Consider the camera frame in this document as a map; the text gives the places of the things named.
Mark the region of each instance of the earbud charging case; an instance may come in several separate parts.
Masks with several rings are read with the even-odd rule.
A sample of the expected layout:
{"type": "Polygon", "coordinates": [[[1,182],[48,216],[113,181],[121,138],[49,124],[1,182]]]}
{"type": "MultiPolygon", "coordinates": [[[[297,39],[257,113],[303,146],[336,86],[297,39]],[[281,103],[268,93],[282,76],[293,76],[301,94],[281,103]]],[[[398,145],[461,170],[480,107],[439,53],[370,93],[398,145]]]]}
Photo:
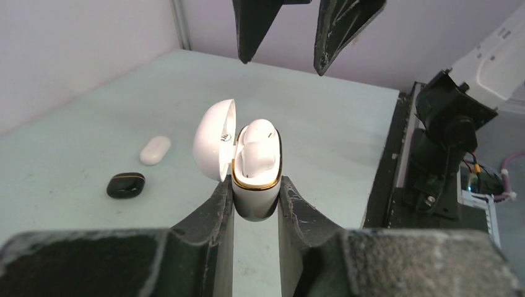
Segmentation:
{"type": "Polygon", "coordinates": [[[277,206],[282,174],[282,143],[279,132],[269,141],[275,150],[276,164],[255,178],[242,175],[241,152],[244,127],[234,139],[235,101],[224,100],[211,106],[197,129],[193,142],[195,164],[208,178],[224,181],[232,166],[233,203],[239,215],[256,222],[270,217],[277,206]]]}

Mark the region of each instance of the white earbud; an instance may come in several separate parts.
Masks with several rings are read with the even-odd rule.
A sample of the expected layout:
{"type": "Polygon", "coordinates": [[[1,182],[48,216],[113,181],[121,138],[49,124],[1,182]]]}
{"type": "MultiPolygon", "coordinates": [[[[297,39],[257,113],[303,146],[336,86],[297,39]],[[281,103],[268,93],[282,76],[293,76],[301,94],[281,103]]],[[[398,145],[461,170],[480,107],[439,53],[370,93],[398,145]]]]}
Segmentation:
{"type": "Polygon", "coordinates": [[[276,155],[268,140],[276,134],[274,125],[265,119],[256,119],[248,125],[243,136],[245,146],[241,152],[244,177],[255,178],[275,167],[276,155]]]}

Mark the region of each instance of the white tabletop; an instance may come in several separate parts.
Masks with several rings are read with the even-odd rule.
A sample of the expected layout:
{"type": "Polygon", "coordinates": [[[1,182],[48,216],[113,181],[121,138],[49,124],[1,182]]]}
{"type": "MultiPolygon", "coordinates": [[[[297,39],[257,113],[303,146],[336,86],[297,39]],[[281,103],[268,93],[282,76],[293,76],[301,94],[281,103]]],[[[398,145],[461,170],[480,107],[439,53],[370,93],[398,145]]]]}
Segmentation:
{"type": "MultiPolygon", "coordinates": [[[[283,174],[334,222],[359,228],[398,91],[175,51],[0,138],[0,244],[22,231],[171,227],[216,182],[193,162],[210,105],[234,98],[237,127],[265,118],[283,139],[283,174]],[[138,156],[158,135],[156,166],[138,156]],[[109,198],[110,178],[146,176],[142,194],[109,198]]],[[[234,296],[279,296],[277,216],[235,219],[234,296]]]]}

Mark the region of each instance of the screw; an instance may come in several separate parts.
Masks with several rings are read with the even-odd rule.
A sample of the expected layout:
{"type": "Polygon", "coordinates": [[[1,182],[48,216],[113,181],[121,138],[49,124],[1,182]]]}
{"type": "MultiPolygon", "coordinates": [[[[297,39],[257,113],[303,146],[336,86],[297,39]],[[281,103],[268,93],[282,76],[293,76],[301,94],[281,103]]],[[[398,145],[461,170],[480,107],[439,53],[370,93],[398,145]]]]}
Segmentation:
{"type": "Polygon", "coordinates": [[[428,196],[427,199],[425,200],[425,203],[428,206],[433,206],[434,203],[436,203],[436,199],[433,196],[428,196]]]}

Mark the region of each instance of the white lid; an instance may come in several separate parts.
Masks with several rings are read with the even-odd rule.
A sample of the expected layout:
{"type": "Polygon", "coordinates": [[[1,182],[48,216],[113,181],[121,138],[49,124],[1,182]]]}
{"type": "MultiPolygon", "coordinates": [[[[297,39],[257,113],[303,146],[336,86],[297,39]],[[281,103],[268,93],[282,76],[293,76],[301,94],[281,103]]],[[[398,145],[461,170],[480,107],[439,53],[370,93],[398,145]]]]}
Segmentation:
{"type": "Polygon", "coordinates": [[[235,100],[211,106],[202,117],[193,141],[195,164],[208,178],[224,181],[233,158],[235,100]]]}

